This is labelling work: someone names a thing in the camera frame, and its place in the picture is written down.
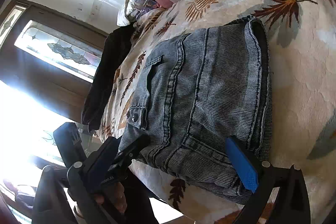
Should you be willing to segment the person's left hand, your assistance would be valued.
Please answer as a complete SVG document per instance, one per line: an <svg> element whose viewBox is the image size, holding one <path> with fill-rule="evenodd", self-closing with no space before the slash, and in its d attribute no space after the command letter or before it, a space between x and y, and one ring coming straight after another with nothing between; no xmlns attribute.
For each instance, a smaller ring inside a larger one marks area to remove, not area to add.
<svg viewBox="0 0 336 224"><path fill-rule="evenodd" d="M102 205L105 198L108 198L119 213L124 214L127 208L124 187L120 182L107 186L102 190L102 194L94 194L93 198L97 204Z"/></svg>

